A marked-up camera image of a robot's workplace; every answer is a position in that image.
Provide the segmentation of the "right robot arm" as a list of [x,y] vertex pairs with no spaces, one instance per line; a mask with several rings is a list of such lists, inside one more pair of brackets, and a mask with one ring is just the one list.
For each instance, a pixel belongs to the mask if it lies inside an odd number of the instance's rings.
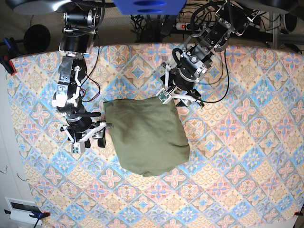
[[85,55],[98,36],[98,27],[105,16],[105,1],[75,0],[75,8],[64,13],[63,38],[59,50],[65,54],[59,66],[59,81],[52,106],[67,122],[60,128],[65,132],[72,153],[82,153],[95,139],[100,148],[106,145],[106,121],[94,122],[100,112],[88,112],[83,105],[83,82],[89,78]]

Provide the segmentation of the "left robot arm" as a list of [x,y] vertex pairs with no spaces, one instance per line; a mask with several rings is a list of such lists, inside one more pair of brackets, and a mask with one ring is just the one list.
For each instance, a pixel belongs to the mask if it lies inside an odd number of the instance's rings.
[[193,12],[191,36],[174,48],[175,67],[165,64],[163,88],[156,94],[163,104],[179,100],[179,106],[206,104],[194,88],[212,67],[216,52],[225,52],[230,35],[241,36],[259,14],[258,10],[236,5],[229,0],[211,1]]

